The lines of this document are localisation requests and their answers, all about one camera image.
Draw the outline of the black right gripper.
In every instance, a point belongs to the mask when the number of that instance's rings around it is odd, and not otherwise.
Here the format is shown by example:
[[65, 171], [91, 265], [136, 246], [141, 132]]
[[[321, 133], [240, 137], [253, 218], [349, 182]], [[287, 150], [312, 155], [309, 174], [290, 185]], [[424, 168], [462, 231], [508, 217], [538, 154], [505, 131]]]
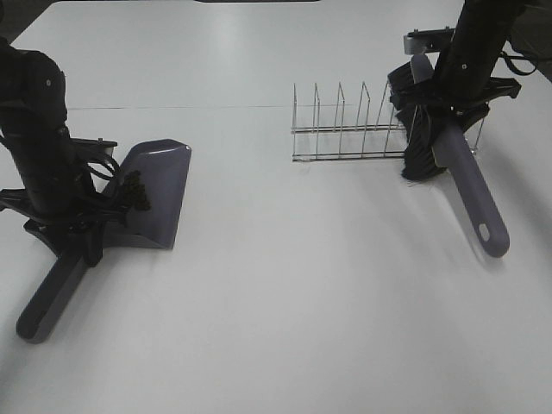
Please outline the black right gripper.
[[412, 66], [404, 64], [390, 72], [392, 95], [396, 110], [415, 106], [458, 108], [457, 122], [466, 133], [489, 113], [487, 102], [498, 97], [515, 98], [521, 85], [514, 78], [496, 78], [489, 65], [439, 67], [426, 79], [416, 82]]

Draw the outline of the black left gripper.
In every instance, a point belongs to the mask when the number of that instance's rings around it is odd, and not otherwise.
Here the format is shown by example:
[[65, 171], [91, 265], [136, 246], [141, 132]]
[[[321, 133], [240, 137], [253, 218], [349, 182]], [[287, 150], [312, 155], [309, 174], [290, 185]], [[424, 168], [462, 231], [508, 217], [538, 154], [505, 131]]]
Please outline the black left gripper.
[[1, 143], [12, 156], [24, 187], [2, 190], [1, 205], [29, 218], [23, 228], [59, 257], [67, 231], [83, 231], [88, 267], [104, 255], [106, 223], [127, 224], [129, 208], [120, 203], [121, 165], [113, 158], [82, 160], [67, 129], [3, 129]]

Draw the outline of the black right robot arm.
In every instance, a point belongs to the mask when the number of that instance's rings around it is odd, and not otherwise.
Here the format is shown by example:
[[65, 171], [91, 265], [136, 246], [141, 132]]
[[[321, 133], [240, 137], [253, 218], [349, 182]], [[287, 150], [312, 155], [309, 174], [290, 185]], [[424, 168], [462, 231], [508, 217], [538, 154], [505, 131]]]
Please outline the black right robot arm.
[[526, 1], [466, 1], [454, 28], [413, 30], [404, 36], [411, 61], [388, 74], [390, 101], [410, 134], [435, 128], [451, 115], [463, 130], [489, 112], [498, 97], [515, 98], [521, 85], [495, 78], [492, 71], [503, 53], [514, 22]]

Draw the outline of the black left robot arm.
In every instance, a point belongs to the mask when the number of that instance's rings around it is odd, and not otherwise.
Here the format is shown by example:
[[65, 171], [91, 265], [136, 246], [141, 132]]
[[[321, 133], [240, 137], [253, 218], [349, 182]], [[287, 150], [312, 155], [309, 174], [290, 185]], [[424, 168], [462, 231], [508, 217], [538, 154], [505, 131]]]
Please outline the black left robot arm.
[[115, 142], [72, 138], [65, 95], [65, 74], [51, 58], [1, 41], [1, 144], [23, 183], [2, 190], [1, 207], [27, 217], [56, 254], [76, 248], [94, 267], [107, 222], [123, 222], [125, 209], [93, 179], [119, 189], [121, 167], [112, 157]]

